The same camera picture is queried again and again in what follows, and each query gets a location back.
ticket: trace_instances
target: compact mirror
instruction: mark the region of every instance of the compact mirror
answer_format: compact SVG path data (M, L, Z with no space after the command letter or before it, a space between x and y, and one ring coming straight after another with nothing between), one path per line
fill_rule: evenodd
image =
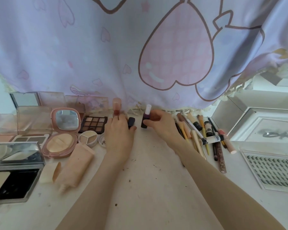
M79 127L77 112L73 110L58 110L56 112L56 124L60 130L76 130Z

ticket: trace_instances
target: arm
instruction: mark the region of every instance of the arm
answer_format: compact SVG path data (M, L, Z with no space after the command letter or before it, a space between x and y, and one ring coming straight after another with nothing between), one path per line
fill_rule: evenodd
M104 229L117 175L129 158L136 127L128 129L124 115L108 119L105 125L107 153L83 193L56 230Z
M285 230L266 209L204 160L179 135L170 114L154 110L151 111L151 119L153 121L144 120L144 124L153 127L178 154L225 230Z

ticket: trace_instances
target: curtain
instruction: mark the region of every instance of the curtain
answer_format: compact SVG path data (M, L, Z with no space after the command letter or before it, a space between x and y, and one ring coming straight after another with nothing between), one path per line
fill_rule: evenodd
M19 92L205 108L288 65L288 0L0 0L0 73Z

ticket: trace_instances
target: blush palette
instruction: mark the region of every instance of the blush palette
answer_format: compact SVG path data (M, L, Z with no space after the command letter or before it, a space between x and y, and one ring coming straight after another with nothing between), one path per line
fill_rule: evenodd
M102 134L104 132L107 120L108 117L85 116L79 133L83 133L85 131L95 131L97 134Z

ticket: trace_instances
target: lip gloss bottle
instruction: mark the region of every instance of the lip gloss bottle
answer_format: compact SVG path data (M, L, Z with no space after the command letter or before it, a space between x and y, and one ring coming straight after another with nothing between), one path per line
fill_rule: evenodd
M145 113L143 114L143 118L142 118L142 123L141 123L142 128L147 128L147 126L143 123L143 120L150 118L150 110L151 110L151 105L147 104L146 109L145 109Z
M114 111L113 116L119 115L119 111L122 108L122 100L118 97L113 98L112 107Z

